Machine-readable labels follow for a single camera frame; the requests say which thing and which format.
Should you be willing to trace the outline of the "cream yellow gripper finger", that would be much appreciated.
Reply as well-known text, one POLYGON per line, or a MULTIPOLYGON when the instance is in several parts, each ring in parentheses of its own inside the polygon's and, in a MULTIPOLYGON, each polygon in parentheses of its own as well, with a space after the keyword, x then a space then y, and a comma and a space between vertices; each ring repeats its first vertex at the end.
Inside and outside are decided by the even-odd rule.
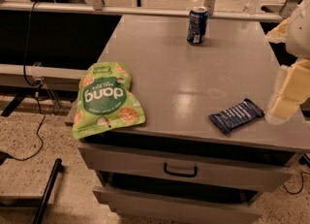
POLYGON ((282 65, 270 97, 266 121, 280 125, 288 121, 310 98, 310 60, 298 58, 291 66, 282 65))

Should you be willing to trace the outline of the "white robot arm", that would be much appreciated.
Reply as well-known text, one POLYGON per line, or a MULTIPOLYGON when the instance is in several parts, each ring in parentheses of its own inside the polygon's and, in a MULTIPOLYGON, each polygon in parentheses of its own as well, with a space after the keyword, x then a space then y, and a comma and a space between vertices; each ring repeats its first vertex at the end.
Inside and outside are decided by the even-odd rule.
POLYGON ((265 39, 284 43, 287 53, 296 57, 293 65, 280 67, 265 114, 268 123, 280 125, 310 98, 310 0, 302 0, 265 39))

